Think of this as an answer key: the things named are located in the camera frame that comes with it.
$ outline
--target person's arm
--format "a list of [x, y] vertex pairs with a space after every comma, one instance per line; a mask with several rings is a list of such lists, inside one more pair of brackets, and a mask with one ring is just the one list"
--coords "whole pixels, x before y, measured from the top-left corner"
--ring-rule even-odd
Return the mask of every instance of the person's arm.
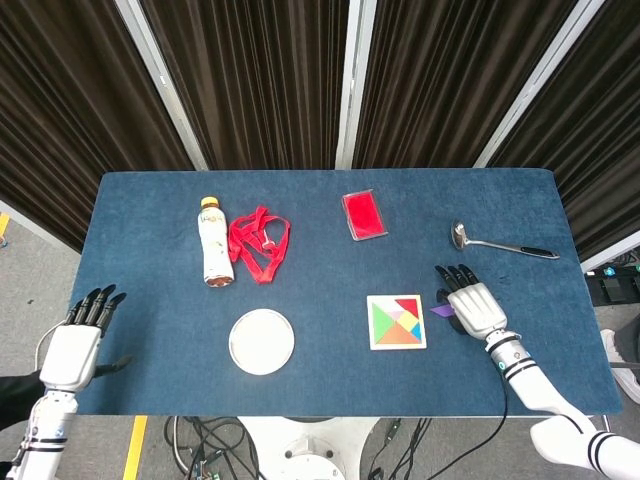
[[31, 408], [44, 395], [40, 371], [16, 377], [0, 377], [0, 431], [29, 419]]

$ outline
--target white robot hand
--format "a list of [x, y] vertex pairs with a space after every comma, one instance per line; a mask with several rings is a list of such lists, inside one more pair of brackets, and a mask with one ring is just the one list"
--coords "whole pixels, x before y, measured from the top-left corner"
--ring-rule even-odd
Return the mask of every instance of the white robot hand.
[[457, 322], [452, 326], [487, 343], [485, 350], [527, 408], [556, 415], [531, 428], [538, 453], [550, 462], [592, 469], [612, 479], [640, 479], [640, 445], [598, 431], [565, 400], [522, 346], [520, 335], [505, 330], [507, 317], [486, 285], [465, 265], [436, 270], [451, 289], [439, 290], [437, 297], [453, 307]]
[[84, 389], [94, 374], [115, 371], [129, 363], [131, 357], [120, 360], [111, 367], [99, 367], [96, 359], [100, 340], [104, 337], [116, 307], [127, 296], [116, 295], [108, 300], [115, 285], [105, 289], [96, 288], [79, 301], [67, 314], [64, 325], [56, 328], [42, 366], [40, 380], [47, 388], [79, 392]]
[[115, 285], [95, 289], [67, 314], [55, 329], [40, 380], [47, 390], [31, 410], [26, 432], [7, 475], [11, 480], [51, 480], [60, 463], [73, 417], [75, 394], [92, 378], [124, 368], [131, 357], [96, 368], [100, 339], [125, 293], [108, 300]]

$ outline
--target tabletop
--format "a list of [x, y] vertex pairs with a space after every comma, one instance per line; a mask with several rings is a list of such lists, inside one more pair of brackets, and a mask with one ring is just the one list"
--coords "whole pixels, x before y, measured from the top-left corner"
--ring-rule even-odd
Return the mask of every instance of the tabletop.
[[[354, 242], [341, 203], [373, 189], [388, 235]], [[213, 289], [202, 278], [200, 199], [228, 222], [264, 205], [291, 222], [273, 283], [244, 264]], [[545, 260], [470, 246], [471, 238], [546, 248]], [[434, 265], [471, 267], [508, 327], [556, 388], [587, 414], [620, 410], [594, 311], [553, 174], [537, 169], [393, 169], [110, 173], [103, 177], [72, 294], [127, 292], [99, 363], [134, 355], [94, 380], [80, 413], [277, 416], [484, 416], [502, 413], [499, 375], [484, 344], [429, 312], [443, 287]], [[421, 296], [427, 348], [372, 351], [368, 295]], [[246, 312], [291, 323], [295, 347], [275, 373], [254, 376], [229, 355]], [[529, 412], [510, 392], [510, 413]]]

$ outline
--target spoon handle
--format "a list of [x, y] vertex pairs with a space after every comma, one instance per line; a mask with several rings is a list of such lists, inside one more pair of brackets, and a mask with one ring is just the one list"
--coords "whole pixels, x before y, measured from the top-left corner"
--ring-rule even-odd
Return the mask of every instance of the spoon handle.
[[483, 240], [469, 240], [468, 243], [476, 245], [484, 245], [485, 247], [499, 248], [501, 250], [508, 250], [510, 252], [522, 253], [524, 255], [531, 255], [532, 257], [548, 258], [550, 260], [556, 260], [560, 258], [557, 253], [542, 248], [535, 247], [520, 247], [516, 245], [505, 245], [502, 243], [485, 242]]

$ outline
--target yellow floor tape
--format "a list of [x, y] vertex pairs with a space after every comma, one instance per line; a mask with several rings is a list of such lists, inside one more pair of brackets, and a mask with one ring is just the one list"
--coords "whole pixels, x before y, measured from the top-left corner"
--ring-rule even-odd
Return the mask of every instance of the yellow floor tape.
[[0, 213], [0, 237], [4, 235], [7, 225], [9, 225], [9, 214]]
[[146, 415], [136, 416], [133, 421], [133, 430], [131, 430], [129, 453], [127, 454], [127, 464], [124, 467], [122, 480], [136, 480], [138, 478], [138, 465], [140, 464], [140, 454], [142, 453], [142, 443], [144, 441], [144, 431], [146, 428]]

